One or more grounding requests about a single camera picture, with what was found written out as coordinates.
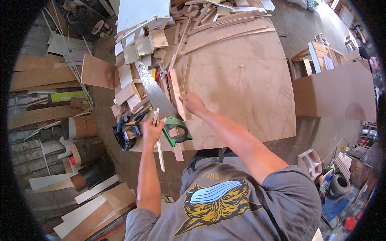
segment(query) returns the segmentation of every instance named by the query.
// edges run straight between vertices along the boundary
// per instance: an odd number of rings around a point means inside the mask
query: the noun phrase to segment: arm
[[[137,207],[147,208],[156,215],[161,216],[161,187],[159,184],[156,161],[154,159],[154,145],[159,140],[165,119],[156,127],[153,119],[143,124],[143,147],[141,162],[139,164]]]
[[[185,91],[180,100],[189,112],[205,121],[225,145],[240,157],[259,185],[269,174],[288,167],[286,162],[266,148],[245,127],[206,109],[197,95]]]

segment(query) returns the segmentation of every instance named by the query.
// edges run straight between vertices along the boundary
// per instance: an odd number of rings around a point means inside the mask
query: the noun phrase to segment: wooden frame
[[[316,73],[326,71],[327,68],[326,68],[326,63],[324,62],[324,59],[323,59],[323,55],[326,55],[327,57],[332,59],[334,68],[342,66],[346,63],[344,59],[344,55],[339,51],[317,42],[309,42],[307,49],[302,50],[301,52],[299,52],[298,54],[296,54],[290,59],[290,66],[291,66],[291,72],[292,72],[293,78],[298,79],[295,74],[295,69],[293,68],[294,61],[304,62],[307,70],[307,75],[312,74],[312,72],[310,72],[311,70],[310,62],[313,63]]]

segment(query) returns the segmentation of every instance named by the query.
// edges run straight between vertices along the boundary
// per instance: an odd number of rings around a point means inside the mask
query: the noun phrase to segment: cable
[[[338,147],[338,145],[343,141],[343,139],[346,140],[346,142],[347,142],[347,147],[350,145],[350,144],[349,144],[349,141],[348,141],[346,138],[343,137],[343,138],[338,142],[338,144],[332,149],[332,151],[330,152],[330,154],[322,161],[322,163],[323,163],[325,160],[327,160],[327,158],[334,152],[335,148]]]

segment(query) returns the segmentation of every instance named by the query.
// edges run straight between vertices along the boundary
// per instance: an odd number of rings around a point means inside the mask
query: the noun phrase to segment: bucket
[[[93,34],[102,38],[110,37],[113,32],[113,28],[111,28],[105,21],[100,20],[95,27],[93,28]]]

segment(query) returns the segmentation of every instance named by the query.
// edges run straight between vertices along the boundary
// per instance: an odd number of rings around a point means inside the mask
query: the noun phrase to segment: plywood sheet
[[[94,56],[85,54],[81,83],[114,89],[115,66]]]
[[[46,120],[60,119],[82,113],[82,109],[73,109],[69,105],[62,105],[39,110],[31,110],[11,116],[8,120],[8,129],[14,129]]]
[[[14,72],[10,91],[76,80],[69,67]]]
[[[268,18],[242,24],[273,28]],[[218,30],[205,29],[189,36],[187,43],[201,42],[216,32],[234,31],[242,24]],[[171,59],[173,53],[173,46],[169,46],[164,62]],[[224,40],[187,55],[191,56],[191,62],[184,90],[198,94],[210,111],[245,126],[262,142],[295,136],[295,103],[291,78],[276,32]],[[186,56],[176,60],[174,68],[179,76],[182,76],[185,65]],[[183,150],[225,146],[200,118],[187,111],[185,113],[186,125],[193,141],[183,142]],[[161,141],[164,151],[172,150],[165,138],[161,138]],[[141,147],[139,143],[134,150],[140,151]]]
[[[293,81],[298,116],[334,116],[375,122],[376,103],[367,60]]]

